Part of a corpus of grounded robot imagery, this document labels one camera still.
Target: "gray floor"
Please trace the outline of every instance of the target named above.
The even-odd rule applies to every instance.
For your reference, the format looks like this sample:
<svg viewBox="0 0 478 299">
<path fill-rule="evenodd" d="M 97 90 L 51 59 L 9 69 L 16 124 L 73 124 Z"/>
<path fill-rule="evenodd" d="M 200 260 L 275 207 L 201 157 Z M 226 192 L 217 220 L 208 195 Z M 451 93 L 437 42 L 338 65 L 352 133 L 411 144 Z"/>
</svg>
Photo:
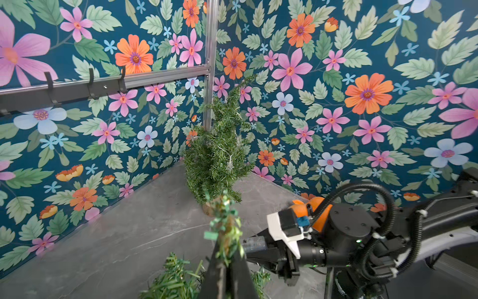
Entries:
<svg viewBox="0 0 478 299">
<path fill-rule="evenodd" d="M 265 229 L 265 216 L 295 197 L 256 175 L 235 189 L 243 194 L 236 208 L 244 236 Z M 161 273 L 170 252 L 193 265 L 212 253 L 213 243 L 203 239 L 210 221 L 186 187 L 184 167 L 176 165 L 2 279 L 0 298 L 136 298 Z M 273 276 L 266 292 L 274 299 L 317 299 L 324 287 L 324 276 L 304 269 L 297 286 Z"/>
</svg>

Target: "small christmas tree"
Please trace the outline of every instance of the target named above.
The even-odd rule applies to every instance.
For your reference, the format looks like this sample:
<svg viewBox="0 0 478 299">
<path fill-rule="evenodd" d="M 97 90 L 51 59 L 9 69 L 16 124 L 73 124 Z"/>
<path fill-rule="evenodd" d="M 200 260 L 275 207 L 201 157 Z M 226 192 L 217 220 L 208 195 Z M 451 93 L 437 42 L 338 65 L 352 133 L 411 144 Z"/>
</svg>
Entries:
<svg viewBox="0 0 478 299">
<path fill-rule="evenodd" d="M 245 177 L 253 165 L 246 164 L 247 140 L 242 139 L 240 129 L 247 131 L 250 124 L 239 113 L 240 89 L 247 86 L 254 76 L 246 78 L 232 89 L 225 102 L 214 98 L 205 109 L 212 109 L 214 125 L 210 131 L 195 127 L 188 136 L 189 149 L 185 151 L 187 185 L 198 203 L 206 203 L 205 190 L 211 198 L 227 190 L 235 201 L 241 194 L 232 190 L 234 183 Z"/>
</svg>

